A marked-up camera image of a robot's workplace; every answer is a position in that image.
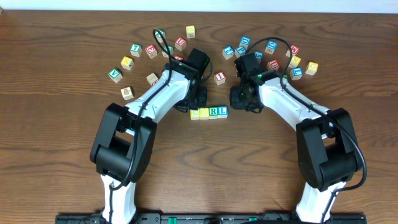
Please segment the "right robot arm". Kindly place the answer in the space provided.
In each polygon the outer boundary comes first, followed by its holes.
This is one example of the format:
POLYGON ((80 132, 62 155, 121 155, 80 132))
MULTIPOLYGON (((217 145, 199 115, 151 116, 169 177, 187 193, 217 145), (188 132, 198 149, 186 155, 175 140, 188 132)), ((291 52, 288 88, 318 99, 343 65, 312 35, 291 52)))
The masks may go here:
POLYGON ((241 81, 231 88, 231 107, 254 113, 270 108, 296 133, 298 166, 305 187, 294 211, 295 219, 346 223, 343 218, 333 217, 331 208, 336 196, 349 190, 346 183, 354 174, 366 170, 349 113, 309 100, 280 72, 265 71, 253 53, 238 57, 234 64, 241 81))

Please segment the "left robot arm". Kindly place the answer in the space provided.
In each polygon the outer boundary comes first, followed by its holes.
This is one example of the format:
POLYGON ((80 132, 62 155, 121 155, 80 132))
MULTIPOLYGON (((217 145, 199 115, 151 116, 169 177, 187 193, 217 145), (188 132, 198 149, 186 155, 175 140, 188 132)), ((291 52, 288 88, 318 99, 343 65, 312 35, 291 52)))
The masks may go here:
POLYGON ((193 49, 186 60, 170 60, 159 80, 125 106, 111 103, 104 111, 91 152, 105 189, 100 223, 131 223, 136 215, 136 182, 145 172, 159 121, 175 108, 184 113, 206 106, 202 76, 209 56, 193 49))

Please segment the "yellow O block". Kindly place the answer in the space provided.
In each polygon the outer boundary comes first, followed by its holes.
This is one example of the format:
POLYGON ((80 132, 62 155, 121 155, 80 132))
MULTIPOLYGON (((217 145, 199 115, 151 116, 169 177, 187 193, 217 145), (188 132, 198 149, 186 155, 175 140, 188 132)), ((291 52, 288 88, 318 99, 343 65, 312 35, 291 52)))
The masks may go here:
POLYGON ((210 118, 210 111, 209 108, 200 108, 200 119, 209 119, 210 118))

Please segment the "green R block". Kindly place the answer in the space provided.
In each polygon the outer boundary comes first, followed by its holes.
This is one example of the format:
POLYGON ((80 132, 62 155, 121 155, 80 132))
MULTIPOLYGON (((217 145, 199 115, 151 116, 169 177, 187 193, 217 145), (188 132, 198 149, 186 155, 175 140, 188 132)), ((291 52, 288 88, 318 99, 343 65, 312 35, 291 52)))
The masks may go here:
POLYGON ((209 107, 209 119, 218 119, 218 107, 209 107))

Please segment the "yellow C block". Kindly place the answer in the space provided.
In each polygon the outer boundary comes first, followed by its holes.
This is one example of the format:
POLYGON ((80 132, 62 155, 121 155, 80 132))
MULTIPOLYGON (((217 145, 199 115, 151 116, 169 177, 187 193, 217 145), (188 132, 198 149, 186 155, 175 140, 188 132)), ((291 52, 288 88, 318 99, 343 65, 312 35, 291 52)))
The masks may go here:
POLYGON ((190 110, 190 119, 191 120, 199 120, 200 119, 200 111, 199 110, 190 110))

